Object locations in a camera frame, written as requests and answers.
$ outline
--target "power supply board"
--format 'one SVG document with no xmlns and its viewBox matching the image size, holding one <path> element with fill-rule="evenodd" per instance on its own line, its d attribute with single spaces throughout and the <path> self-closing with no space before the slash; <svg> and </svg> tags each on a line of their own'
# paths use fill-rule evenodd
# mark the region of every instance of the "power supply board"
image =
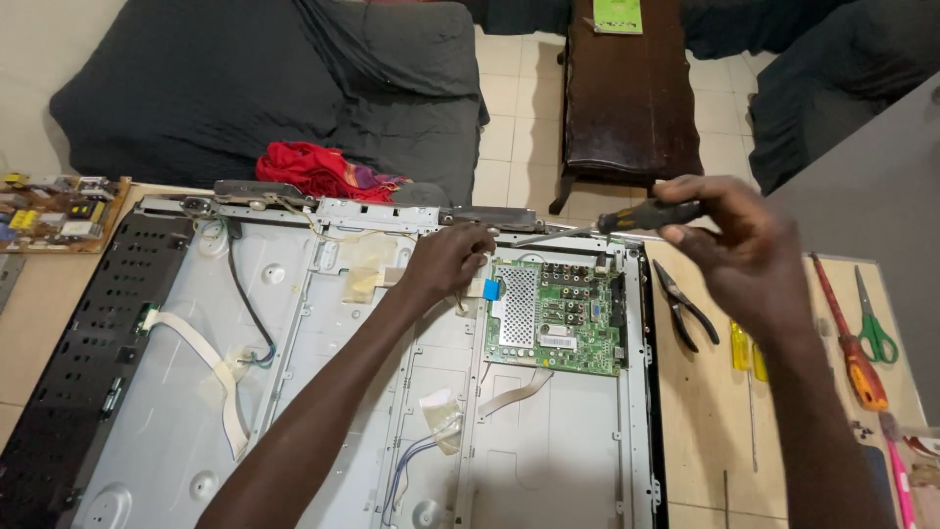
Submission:
<svg viewBox="0 0 940 529">
<path fill-rule="evenodd" d="M 100 252 L 130 189 L 128 177 L 3 175 L 0 253 Z"/>
<path fill-rule="evenodd" d="M 620 370 L 620 294 L 604 266 L 493 261 L 484 360 L 607 375 Z"/>
</svg>

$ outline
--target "wooden bench leg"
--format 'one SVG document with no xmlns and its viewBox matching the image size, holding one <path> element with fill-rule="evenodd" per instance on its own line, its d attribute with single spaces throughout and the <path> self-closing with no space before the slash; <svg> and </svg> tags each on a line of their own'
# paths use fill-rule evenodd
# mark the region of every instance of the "wooden bench leg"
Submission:
<svg viewBox="0 0 940 529">
<path fill-rule="evenodd" d="M 562 208 L 565 207 L 565 202 L 568 201 L 568 197 L 572 193 L 575 178 L 576 175 L 562 171 L 561 182 L 558 184 L 558 196 L 555 198 L 555 201 L 548 206 L 549 215 L 558 215 L 561 213 Z"/>
</svg>

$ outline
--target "black cable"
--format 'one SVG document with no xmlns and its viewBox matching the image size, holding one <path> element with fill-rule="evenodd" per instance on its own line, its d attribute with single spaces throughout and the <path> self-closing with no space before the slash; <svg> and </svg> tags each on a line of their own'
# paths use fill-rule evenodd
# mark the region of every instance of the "black cable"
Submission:
<svg viewBox="0 0 940 529">
<path fill-rule="evenodd" d="M 238 281 L 238 272 L 235 269 L 234 243 L 235 239 L 242 238 L 242 225 L 240 222 L 233 221 L 230 218 L 225 219 L 224 224 L 226 225 L 226 232 L 228 233 L 228 269 L 231 270 L 232 279 L 235 281 L 235 288 L 238 289 L 238 294 L 242 297 L 244 307 L 248 309 L 248 315 L 251 316 L 252 321 L 255 322 L 255 326 L 258 327 L 261 335 L 264 336 L 264 341 L 268 344 L 268 354 L 262 359 L 254 359 L 253 363 L 266 363 L 274 356 L 274 340 L 271 339 L 271 335 L 268 334 L 268 331 L 261 325 L 261 320 L 258 319 L 258 315 L 255 314 L 255 310 L 252 309 L 251 301 L 248 301 L 248 294 L 244 292 L 242 283 Z"/>
</svg>

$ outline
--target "green scissors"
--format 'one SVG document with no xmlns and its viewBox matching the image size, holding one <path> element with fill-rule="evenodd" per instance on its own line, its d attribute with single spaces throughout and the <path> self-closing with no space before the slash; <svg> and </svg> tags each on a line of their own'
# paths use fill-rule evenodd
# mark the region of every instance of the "green scissors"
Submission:
<svg viewBox="0 0 940 529">
<path fill-rule="evenodd" d="M 862 281 L 862 273 L 858 271 L 858 265 L 855 266 L 855 282 L 858 283 L 858 297 L 862 301 L 862 331 L 858 334 L 858 341 L 868 340 L 871 347 L 871 355 L 865 351 L 865 356 L 869 361 L 881 361 L 884 363 L 894 363 L 898 361 L 898 345 L 891 340 L 891 337 L 881 328 L 878 318 L 871 310 L 869 301 L 869 292 L 865 290 L 865 282 Z M 891 345 L 891 354 L 885 353 L 885 342 Z"/>
</svg>

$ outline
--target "hand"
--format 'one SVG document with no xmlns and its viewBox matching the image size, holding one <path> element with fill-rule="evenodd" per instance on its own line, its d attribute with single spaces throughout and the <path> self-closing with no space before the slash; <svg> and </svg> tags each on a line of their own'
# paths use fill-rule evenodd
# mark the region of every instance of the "hand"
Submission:
<svg viewBox="0 0 940 529">
<path fill-rule="evenodd" d="M 415 253 L 396 285 L 420 303 L 422 312 L 470 285 L 486 264 L 484 252 L 496 250 L 486 226 L 463 223 L 418 239 Z"/>
<path fill-rule="evenodd" d="M 812 332 L 796 223 L 730 176 L 687 175 L 657 184 L 666 202 L 703 200 L 721 234 L 665 226 L 660 235 L 701 269 L 715 303 L 758 342 Z"/>
</svg>

